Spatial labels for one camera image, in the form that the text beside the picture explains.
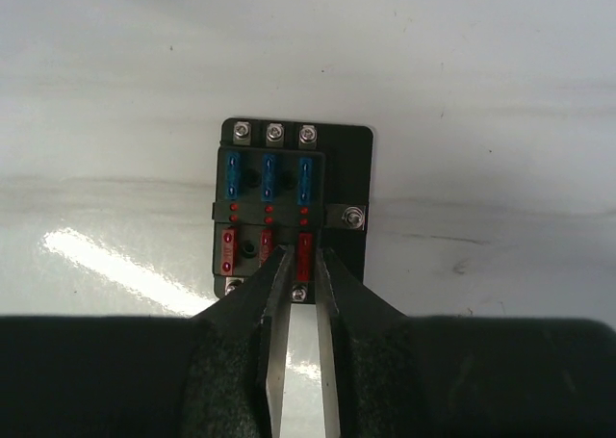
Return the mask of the red fuse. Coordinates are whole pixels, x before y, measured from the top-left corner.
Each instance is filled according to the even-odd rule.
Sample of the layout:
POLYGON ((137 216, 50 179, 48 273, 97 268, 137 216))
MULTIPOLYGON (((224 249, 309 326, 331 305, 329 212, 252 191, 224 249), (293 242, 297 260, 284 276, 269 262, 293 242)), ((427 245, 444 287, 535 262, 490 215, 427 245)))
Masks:
POLYGON ((314 234, 300 232, 296 248, 296 280, 309 282, 314 269, 314 234))
POLYGON ((237 262, 237 229, 224 228, 220 236, 220 274, 232 276, 237 262))
POLYGON ((269 228, 263 229, 260 233, 259 242, 259 262, 263 266, 275 249, 273 231, 269 228))

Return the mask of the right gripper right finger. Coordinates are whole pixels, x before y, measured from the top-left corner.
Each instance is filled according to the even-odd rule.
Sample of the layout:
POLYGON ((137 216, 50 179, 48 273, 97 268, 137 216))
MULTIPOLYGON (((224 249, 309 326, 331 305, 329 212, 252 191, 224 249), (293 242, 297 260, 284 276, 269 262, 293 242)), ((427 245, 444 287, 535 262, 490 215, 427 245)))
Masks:
POLYGON ((404 321, 330 248, 316 261, 316 304, 325 433, 384 437, 396 421, 397 361, 391 331, 404 321))

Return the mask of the black fuse box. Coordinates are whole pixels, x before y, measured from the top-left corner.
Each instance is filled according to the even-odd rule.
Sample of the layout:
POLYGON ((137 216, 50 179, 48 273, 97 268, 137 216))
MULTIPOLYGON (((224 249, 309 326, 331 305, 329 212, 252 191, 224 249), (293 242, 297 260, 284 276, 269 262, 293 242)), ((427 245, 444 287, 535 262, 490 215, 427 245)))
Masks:
POLYGON ((217 159, 212 273, 214 292, 223 297, 261 268, 260 233, 273 231, 275 248, 295 250, 293 300, 315 300, 316 256, 332 249, 357 279, 365 268, 371 193, 373 132, 367 126, 306 120, 229 117, 221 125, 217 159), (241 184, 236 200, 225 198, 225 155, 241 154, 241 184), (262 157, 275 154, 275 198, 261 200, 262 157), (298 162, 313 159, 312 201, 297 204, 298 162), (220 274, 220 236, 237 229, 237 262, 232 276, 220 274), (312 280, 296 280, 296 248, 300 232, 314 234, 312 280))

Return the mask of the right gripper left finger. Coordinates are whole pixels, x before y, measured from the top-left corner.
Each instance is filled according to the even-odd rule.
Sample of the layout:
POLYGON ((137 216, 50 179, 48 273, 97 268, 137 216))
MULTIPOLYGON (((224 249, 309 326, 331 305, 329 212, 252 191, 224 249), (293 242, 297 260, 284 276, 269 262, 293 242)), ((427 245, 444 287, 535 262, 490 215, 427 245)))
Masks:
POLYGON ((239 288, 194 319, 192 437, 280 434, 294 249, 279 246, 239 288))

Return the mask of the blue fuse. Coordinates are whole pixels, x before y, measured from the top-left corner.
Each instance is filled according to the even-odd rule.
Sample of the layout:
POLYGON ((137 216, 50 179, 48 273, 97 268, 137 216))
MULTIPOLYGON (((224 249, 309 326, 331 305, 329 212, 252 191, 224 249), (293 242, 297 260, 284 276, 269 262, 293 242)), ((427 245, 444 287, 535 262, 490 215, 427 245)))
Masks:
POLYGON ((298 162, 297 204, 308 206, 312 201, 313 159, 301 157, 298 162))
POLYGON ((236 200, 241 184, 241 154, 238 151, 228 151, 225 155, 225 198, 236 200))
POLYGON ((271 203, 275 198, 277 158, 275 154, 266 153, 262 157, 261 200, 271 203))

